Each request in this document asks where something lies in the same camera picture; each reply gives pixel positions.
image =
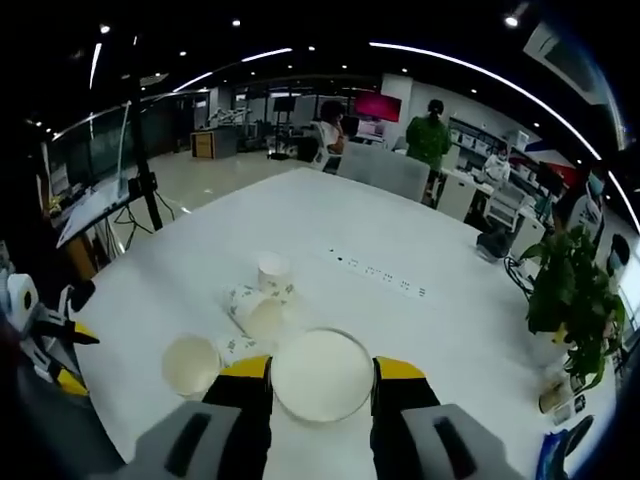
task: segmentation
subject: floor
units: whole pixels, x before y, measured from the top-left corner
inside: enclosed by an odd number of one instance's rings
[[[239,153],[224,160],[196,159],[191,156],[191,151],[185,151],[149,160],[149,168],[155,172],[158,180],[158,193],[171,207],[176,218],[271,176],[308,167],[308,163],[298,160],[269,160],[266,151]],[[136,168],[133,168],[128,174],[134,176],[135,172]],[[132,202],[130,208],[136,221],[153,231],[145,200],[140,198]],[[171,213],[160,201],[158,210],[163,224],[171,223]],[[120,242],[124,246],[133,225],[115,223],[117,217],[118,213],[111,215],[109,220],[116,234],[116,243]],[[119,222],[123,221],[128,221],[126,212],[119,219]],[[149,235],[137,228],[131,244],[140,242]]]

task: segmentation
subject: person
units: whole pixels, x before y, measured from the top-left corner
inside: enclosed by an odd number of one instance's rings
[[[604,229],[603,191],[604,172],[594,166],[587,178],[567,190],[553,207],[556,232],[570,231],[582,225],[597,249]]]
[[[442,156],[451,148],[451,138],[449,129],[440,121],[440,116],[444,112],[442,101],[431,100],[427,110],[428,116],[415,117],[407,127],[406,138],[409,144],[407,156],[429,164],[434,174],[429,175],[432,183],[435,174],[440,171]]]
[[[342,155],[345,135],[340,125],[344,116],[344,106],[336,100],[327,100],[320,107],[320,128],[322,141],[329,153]]]
[[[484,162],[482,166],[482,173],[487,182],[494,187],[499,186],[503,182],[509,181],[509,174],[511,173],[511,167],[509,166],[509,157],[507,155],[506,145],[500,146],[498,154],[491,154],[491,156]]]
[[[611,250],[607,257],[605,268],[610,277],[615,277],[617,273],[629,263],[631,250],[625,238],[616,233],[611,238]]]

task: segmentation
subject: blue object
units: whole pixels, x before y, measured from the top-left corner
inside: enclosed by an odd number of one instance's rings
[[[593,172],[589,174],[589,186],[591,187],[591,191],[594,195],[598,197],[602,195],[602,191],[604,190],[604,182],[600,180]]]

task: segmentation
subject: white wall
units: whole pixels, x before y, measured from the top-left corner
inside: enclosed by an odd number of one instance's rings
[[[408,122],[410,122],[413,117],[427,115],[429,102],[434,98],[442,100],[444,103],[444,113],[442,116],[444,121],[447,121],[449,117],[458,118],[478,128],[484,128],[488,133],[497,137],[502,137],[510,131],[521,130],[529,135],[529,143],[540,140],[540,137],[533,131],[480,102],[445,90],[444,88],[420,82],[413,82]],[[403,135],[408,126],[408,122],[400,126],[400,128],[403,129]]]
[[[393,148],[398,137],[405,134],[407,126],[413,118],[411,115],[411,107],[413,105],[412,90],[414,85],[420,84],[414,82],[411,77],[391,75],[388,73],[382,77],[382,88],[380,89],[380,93],[402,100],[400,118],[398,122],[382,122],[384,124],[384,139],[389,148]]]

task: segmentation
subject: computer screen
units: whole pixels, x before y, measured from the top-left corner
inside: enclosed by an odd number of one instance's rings
[[[373,92],[362,92],[354,103],[356,113],[369,115],[389,122],[397,122],[400,118],[402,100],[388,95]]]
[[[297,97],[278,97],[273,104],[274,112],[293,112],[296,108]]]

